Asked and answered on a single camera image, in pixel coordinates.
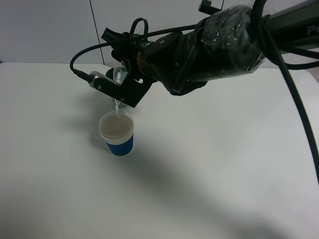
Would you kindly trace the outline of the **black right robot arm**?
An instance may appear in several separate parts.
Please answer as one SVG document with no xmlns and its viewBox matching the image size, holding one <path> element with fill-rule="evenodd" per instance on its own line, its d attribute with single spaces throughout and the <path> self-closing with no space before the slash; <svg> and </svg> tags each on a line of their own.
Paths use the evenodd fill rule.
<svg viewBox="0 0 319 239">
<path fill-rule="evenodd" d="M 151 42 L 132 32 L 106 29 L 103 39 L 112 56 L 123 63 L 120 79 L 95 86 L 104 94 L 134 107 L 155 82 L 174 96 L 183 96 L 208 81 L 253 73 L 269 59 L 278 63 L 270 44 L 281 53 L 318 60 L 319 3 L 308 0 L 273 15 L 263 15 L 265 2 L 236 5 L 213 12 L 184 34 L 173 30 Z"/>
</svg>

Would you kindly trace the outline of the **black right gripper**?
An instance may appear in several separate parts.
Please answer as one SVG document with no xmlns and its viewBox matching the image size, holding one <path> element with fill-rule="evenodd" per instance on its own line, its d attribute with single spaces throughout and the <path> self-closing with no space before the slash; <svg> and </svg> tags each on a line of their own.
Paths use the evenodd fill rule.
<svg viewBox="0 0 319 239">
<path fill-rule="evenodd" d="M 198 55 L 195 34 L 168 34 L 155 42 L 131 40 L 139 34 L 118 33 L 106 28 L 102 39 L 110 44 L 111 55 L 129 69 L 120 86 L 119 100 L 135 108 L 150 89 L 160 82 L 174 96 L 204 87 L 205 81 L 192 75 Z"/>
</svg>

